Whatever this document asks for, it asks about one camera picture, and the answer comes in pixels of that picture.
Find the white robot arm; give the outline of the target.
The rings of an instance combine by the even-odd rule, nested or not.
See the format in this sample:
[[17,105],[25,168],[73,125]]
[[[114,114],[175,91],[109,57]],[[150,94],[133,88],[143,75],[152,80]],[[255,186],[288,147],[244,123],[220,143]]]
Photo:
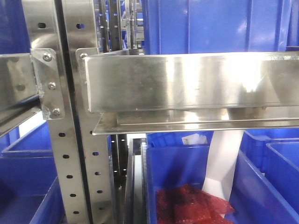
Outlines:
[[203,190],[229,201],[243,130],[214,131]]

